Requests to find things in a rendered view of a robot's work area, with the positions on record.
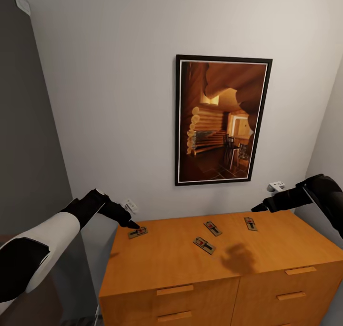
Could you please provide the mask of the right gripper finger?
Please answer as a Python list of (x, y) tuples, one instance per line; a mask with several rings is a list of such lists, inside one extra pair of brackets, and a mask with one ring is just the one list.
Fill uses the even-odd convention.
[(266, 210), (267, 210), (267, 205), (265, 201), (263, 201), (261, 204), (251, 209), (252, 212), (259, 212), (259, 211), (266, 211)]

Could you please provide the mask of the mousetrap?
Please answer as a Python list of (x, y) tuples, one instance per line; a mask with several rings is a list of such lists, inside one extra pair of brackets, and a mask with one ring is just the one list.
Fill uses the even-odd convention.
[(258, 229), (257, 229), (257, 227), (256, 227), (256, 225), (254, 223), (253, 218), (251, 218), (251, 217), (244, 217), (244, 219), (245, 219), (246, 224), (248, 226), (248, 229), (250, 231), (257, 231), (258, 232)]
[(139, 229), (135, 229), (135, 230), (129, 231), (128, 232), (128, 236), (129, 236), (129, 239), (133, 239), (135, 237), (138, 237), (138, 236), (146, 234), (146, 233), (148, 233), (147, 228), (146, 227), (141, 227)]
[(204, 225), (217, 237), (222, 234), (222, 232), (211, 222), (208, 221)]
[(202, 249), (204, 249), (206, 252), (208, 252), (211, 255), (214, 253), (216, 249), (216, 247), (214, 247), (213, 245), (211, 245), (210, 243), (208, 243), (207, 241), (205, 241), (199, 236), (194, 240), (194, 244), (198, 245), (199, 247), (201, 247)]

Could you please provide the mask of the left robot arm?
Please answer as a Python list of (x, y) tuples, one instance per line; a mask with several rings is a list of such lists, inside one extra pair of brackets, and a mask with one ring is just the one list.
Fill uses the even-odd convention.
[(10, 239), (0, 247), (0, 315), (22, 293), (34, 290), (60, 256), (97, 214), (103, 214), (121, 227), (139, 229), (130, 211), (138, 208), (130, 198), (120, 204), (95, 188), (81, 200), (75, 198), (50, 219)]

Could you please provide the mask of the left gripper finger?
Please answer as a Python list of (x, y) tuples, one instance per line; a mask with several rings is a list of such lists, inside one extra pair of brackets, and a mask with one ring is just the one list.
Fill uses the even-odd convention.
[(132, 228), (132, 229), (139, 229), (139, 225), (137, 225), (135, 222), (130, 220), (124, 227)]

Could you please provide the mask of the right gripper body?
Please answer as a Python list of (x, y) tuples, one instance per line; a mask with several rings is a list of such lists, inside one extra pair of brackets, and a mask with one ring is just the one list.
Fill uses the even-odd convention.
[(277, 212), (280, 210), (289, 210), (292, 208), (300, 207), (300, 205), (295, 204), (291, 197), (289, 197), (289, 190), (280, 192), (274, 197), (265, 198), (263, 201), (266, 202), (267, 210), (270, 212)]

